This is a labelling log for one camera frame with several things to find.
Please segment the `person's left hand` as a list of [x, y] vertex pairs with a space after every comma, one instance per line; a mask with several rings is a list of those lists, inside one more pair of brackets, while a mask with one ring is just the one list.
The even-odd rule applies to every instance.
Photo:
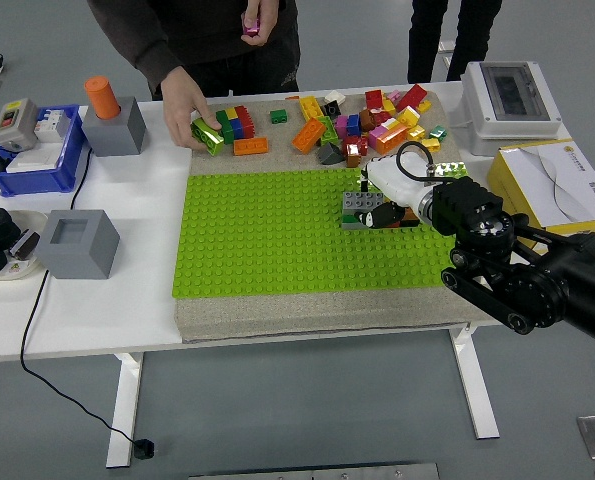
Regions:
[[277, 24], [278, 12], [278, 0], [250, 0], [243, 12], [243, 24], [251, 28], [255, 26], [256, 20], [259, 20], [259, 29], [255, 36], [243, 34], [241, 40], [251, 46], [265, 45]]

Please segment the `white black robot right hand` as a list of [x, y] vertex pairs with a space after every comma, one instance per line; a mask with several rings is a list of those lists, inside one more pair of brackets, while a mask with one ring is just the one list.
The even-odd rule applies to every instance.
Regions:
[[372, 184], [387, 201], [368, 212], [357, 212], [357, 220], [371, 229], [402, 220], [408, 209], [427, 225], [432, 224], [433, 187], [404, 174], [396, 156], [374, 158], [361, 170], [361, 186]]

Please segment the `person's right hand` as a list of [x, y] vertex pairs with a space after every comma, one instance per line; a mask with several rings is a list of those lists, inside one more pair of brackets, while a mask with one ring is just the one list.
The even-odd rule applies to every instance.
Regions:
[[199, 85], [182, 66], [171, 70], [160, 84], [163, 115], [169, 134], [176, 146], [205, 150], [206, 145], [192, 134], [192, 114], [197, 112], [215, 130], [221, 128]]

